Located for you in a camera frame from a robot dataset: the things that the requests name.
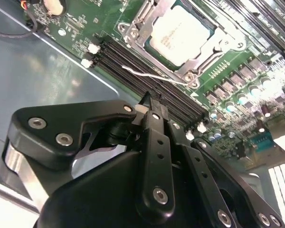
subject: green circuit board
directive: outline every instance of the green circuit board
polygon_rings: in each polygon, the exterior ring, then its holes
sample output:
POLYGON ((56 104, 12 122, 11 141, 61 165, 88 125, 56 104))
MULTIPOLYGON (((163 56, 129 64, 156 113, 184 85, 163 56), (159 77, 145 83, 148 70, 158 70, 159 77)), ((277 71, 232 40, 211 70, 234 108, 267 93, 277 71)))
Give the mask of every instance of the green circuit board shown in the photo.
MULTIPOLYGON (((222 8, 225 7, 226 12, 228 12, 229 8, 225 1, 220 0, 217 2, 221 4, 222 8)), ((63 17, 50 17, 42 3, 28 4, 28 8, 34 13, 37 21, 45 26, 44 33, 80 61, 87 52, 89 43, 95 36, 110 36, 124 48, 139 56, 134 50, 127 47, 121 33, 117 29, 117 25, 119 22, 131 23, 143 3, 144 0, 71 0, 68 3, 68 11, 63 17)), ((182 5, 183 3, 184 0, 177 0, 176 2, 177 5, 182 5)), ((202 1, 195 0, 194 3, 205 10, 212 18, 216 19, 218 17, 202 1)), ((194 15, 190 8, 187 7, 186 10, 194 15)), ((249 23, 243 22, 242 26, 249 32, 256 33, 249 23)), ((266 43, 259 34, 255 34, 255 37, 262 43, 266 43)), ((215 129, 221 129, 222 139, 213 143, 222 155, 228 154, 231 148, 234 148, 235 144, 240 140, 244 139, 246 142, 249 142, 251 137, 258 134, 255 131, 255 121, 252 121, 252 119, 256 112, 261 112, 260 106, 262 104, 267 104, 272 113, 270 118, 262 118, 264 122, 278 115, 285 114, 285 94, 282 91, 282 88, 285 87, 285 60, 269 44, 267 44, 268 47, 266 49, 260 49, 253 40, 247 38, 246 41, 247 48, 245 50, 230 50, 211 65, 199 77, 199 88, 193 89, 184 85, 175 85, 205 109, 209 111, 217 110, 217 119, 210 121, 208 131, 203 137, 207 139, 208 133, 213 132, 215 129), (264 65, 262 69, 255 70, 249 65, 256 58, 264 65), (209 93, 213 94, 217 88, 221 88, 226 81, 230 81, 234 74, 241 75, 240 70, 244 67, 247 67, 255 76, 243 79, 245 83, 241 86, 234 86, 234 90, 232 92, 229 91, 226 96, 220 97, 216 95, 215 101, 208 98, 209 93), (269 90, 263 89, 261 86, 261 79, 265 76, 269 77, 275 85, 269 90), (258 86, 261 95, 252 96, 249 91, 251 85, 258 86), (247 95, 249 105, 242 105, 238 102, 239 93, 247 95), (234 103, 235 110, 233 112, 226 109, 226 102, 228 101, 234 103), (230 132, 235 134, 235 137, 232 139, 228 137, 230 132)), ((149 49, 149 52, 168 68, 175 70, 173 64, 152 50, 148 44, 146 44, 146 49, 149 49)), ((145 63, 156 69, 155 66, 150 65, 150 62, 145 61, 145 63)), ((124 85, 110 77, 108 73, 101 69, 98 70, 121 88, 130 92, 129 88, 124 87, 124 85)))

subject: black cable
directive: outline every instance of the black cable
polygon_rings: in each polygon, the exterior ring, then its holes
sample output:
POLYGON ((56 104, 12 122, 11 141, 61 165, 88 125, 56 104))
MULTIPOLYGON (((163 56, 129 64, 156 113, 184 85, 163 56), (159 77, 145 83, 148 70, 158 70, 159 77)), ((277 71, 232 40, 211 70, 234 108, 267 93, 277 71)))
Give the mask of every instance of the black cable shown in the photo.
POLYGON ((27 32, 27 33, 24 33, 24 34, 7 34, 7 33, 0 32, 0 37, 5 37, 5 38, 26 38, 26 37, 31 36, 34 32, 36 32, 37 29, 38 29, 37 20, 35 19, 33 13, 31 13, 28 10, 26 10, 25 12, 29 16, 29 18, 33 21, 33 29, 31 31, 27 32))

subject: hole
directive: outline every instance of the hole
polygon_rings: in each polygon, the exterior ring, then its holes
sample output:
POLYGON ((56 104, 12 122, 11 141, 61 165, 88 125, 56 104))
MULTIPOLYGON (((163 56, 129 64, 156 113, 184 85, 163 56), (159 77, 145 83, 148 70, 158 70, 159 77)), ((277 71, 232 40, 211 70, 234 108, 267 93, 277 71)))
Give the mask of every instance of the hole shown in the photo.
POLYGON ((266 62, 266 64, 267 64, 267 66, 271 66, 272 65, 272 61, 269 60, 269 61, 266 62))
POLYGON ((34 120, 34 121, 33 121, 33 124, 34 124, 35 126, 41 126, 41 125, 42 125, 42 123, 40 122, 40 120, 34 120))
POLYGON ((233 198, 231 197, 229 192, 227 192, 225 189, 220 189, 219 191, 224 201, 226 202, 228 209, 230 210, 231 213, 233 213, 235 211, 233 198))
POLYGON ((60 138, 60 140, 66 142, 66 143, 68 142, 68 138, 65 137, 65 136, 62 136, 62 137, 60 138))
POLYGON ((163 197, 164 197, 161 192, 157 192, 157 195, 158 195, 158 197, 161 198, 161 199, 163 199, 163 197))
POLYGON ((163 159, 163 158, 164 158, 164 156, 163 156, 161 153, 158 153, 158 154, 157 154, 157 157, 158 157, 159 159, 163 159))
POLYGON ((202 175, 204 178, 207 178, 207 177, 208 177, 208 175, 207 175, 206 173, 204 173, 204 172, 201 172, 201 175, 202 175))

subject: white component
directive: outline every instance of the white component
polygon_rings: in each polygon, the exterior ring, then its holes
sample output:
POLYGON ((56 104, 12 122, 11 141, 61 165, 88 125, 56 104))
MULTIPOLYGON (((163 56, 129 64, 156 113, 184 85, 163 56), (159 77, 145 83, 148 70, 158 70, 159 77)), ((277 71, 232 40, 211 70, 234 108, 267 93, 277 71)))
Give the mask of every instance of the white component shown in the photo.
POLYGON ((200 122, 200 124, 198 125, 198 131, 200 133, 205 133, 207 131, 207 128, 205 127, 203 122, 200 122))
POLYGON ((200 54, 210 32, 183 7, 175 6, 153 26, 150 45, 176 66, 200 54))
POLYGON ((63 6, 61 5, 60 0, 44 0, 43 2, 50 15, 59 16, 62 14, 63 6))
POLYGON ((100 46, 91 43, 87 47, 87 50, 92 54, 96 54, 100 50, 100 46))
POLYGON ((89 68, 92 65, 92 63, 93 63, 92 61, 85 58, 81 60, 81 65, 83 65, 84 68, 89 68))
POLYGON ((67 34, 67 32, 63 28, 61 28, 58 30, 58 34, 64 37, 67 34))
POLYGON ((188 130, 188 132, 186 133, 186 138, 189 140, 189 141, 192 141, 194 139, 194 135, 192 134, 192 131, 191 130, 188 130))

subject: capacitor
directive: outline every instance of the capacitor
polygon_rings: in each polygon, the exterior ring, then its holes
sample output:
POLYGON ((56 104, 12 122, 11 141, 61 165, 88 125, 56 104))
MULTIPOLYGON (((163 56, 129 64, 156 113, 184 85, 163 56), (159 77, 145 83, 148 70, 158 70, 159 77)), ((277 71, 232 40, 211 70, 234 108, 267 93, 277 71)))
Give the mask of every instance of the capacitor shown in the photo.
POLYGON ((249 91, 252 96, 258 96, 261 93, 261 90, 257 87, 257 85, 249 86, 249 91))
POLYGON ((261 110, 262 110, 262 113, 265 117, 270 117, 271 113, 270 113, 269 108, 266 104, 263 104, 261 106, 261 110))
POLYGON ((244 93, 238 94, 238 95, 237 95, 237 98, 238 98, 238 103, 239 103, 240 105, 244 105, 244 104, 246 104, 247 101, 248 101, 247 96, 246 96, 246 94, 244 94, 244 93))
POLYGON ((268 89, 272 86, 272 81, 270 80, 270 77, 262 77, 260 79, 261 83, 262 83, 262 86, 264 89, 268 89))
POLYGON ((213 141, 215 140, 215 137, 214 137, 214 134, 213 134, 213 133, 209 133, 209 134, 208 134, 208 140, 209 140, 210 142, 213 142, 213 141))
POLYGON ((236 107, 234 106, 234 103, 232 101, 227 101, 225 103, 225 106, 228 112, 234 112, 236 110, 236 107))
POLYGON ((221 129, 215 129, 213 131, 213 134, 214 134, 214 138, 218 139, 218 138, 222 137, 222 130, 221 129))
POLYGON ((217 119, 218 117, 218 111, 216 109, 211 109, 210 110, 210 113, 209 113, 209 116, 212 118, 212 119, 217 119))
POLYGON ((265 125, 261 119, 256 120, 256 128, 260 133, 263 133, 265 131, 265 125))

